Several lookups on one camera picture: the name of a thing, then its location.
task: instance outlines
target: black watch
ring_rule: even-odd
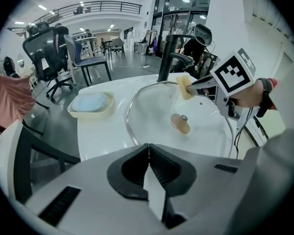
[[[269,93],[272,91],[272,86],[269,79],[266,78],[259,78],[258,80],[261,80],[264,85],[264,93],[263,93],[263,100],[260,103],[260,109],[257,112],[257,117],[262,118],[264,114],[266,113],[267,109],[269,109],[272,105],[272,101],[269,97]]]

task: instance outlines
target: blue sponge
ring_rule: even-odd
[[[76,112],[96,112],[106,105],[104,93],[82,94],[74,100],[72,108]]]

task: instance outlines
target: red wristband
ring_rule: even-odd
[[[268,78],[268,80],[270,80],[270,82],[273,84],[273,88],[277,86],[278,81],[276,81],[274,78]],[[275,106],[273,103],[271,103],[269,110],[275,110]]]

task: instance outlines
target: yellow sponge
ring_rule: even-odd
[[[189,77],[187,75],[179,76],[176,78],[176,81],[182,92],[183,99],[184,100],[191,99],[194,95],[189,94],[186,90],[186,87],[192,84]]]

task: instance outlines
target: cream plastic tray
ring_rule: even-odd
[[[96,93],[99,93],[99,92],[88,92],[88,93],[83,93],[83,95],[84,94],[96,94]],[[102,118],[106,118],[106,117],[110,116],[114,111],[114,94],[112,92],[100,92],[100,93],[104,93],[107,96],[107,104],[100,111],[97,111],[97,112],[76,112],[76,111],[74,111],[72,109],[72,105],[73,105],[74,101],[76,100],[76,98],[78,96],[80,96],[80,95],[78,95],[74,98],[74,100],[68,106],[68,112],[74,118],[102,119]]]

